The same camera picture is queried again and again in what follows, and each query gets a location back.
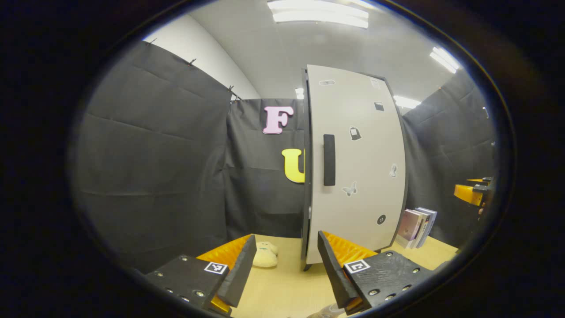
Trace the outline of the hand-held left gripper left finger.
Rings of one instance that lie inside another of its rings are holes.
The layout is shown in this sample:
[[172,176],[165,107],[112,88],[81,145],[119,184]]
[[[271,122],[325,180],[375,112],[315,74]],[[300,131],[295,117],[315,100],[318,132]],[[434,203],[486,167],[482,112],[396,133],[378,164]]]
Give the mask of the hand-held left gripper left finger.
[[145,274],[145,280],[170,298],[230,316],[241,300],[256,252],[256,236],[249,234],[197,257],[178,255]]

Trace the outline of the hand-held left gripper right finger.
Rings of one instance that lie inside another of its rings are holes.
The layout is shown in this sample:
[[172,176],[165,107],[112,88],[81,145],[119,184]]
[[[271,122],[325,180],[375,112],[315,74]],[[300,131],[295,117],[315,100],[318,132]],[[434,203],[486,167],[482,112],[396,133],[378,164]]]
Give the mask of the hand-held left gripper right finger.
[[320,230],[317,249],[338,308],[374,309],[423,284],[433,271],[396,251],[375,252]]

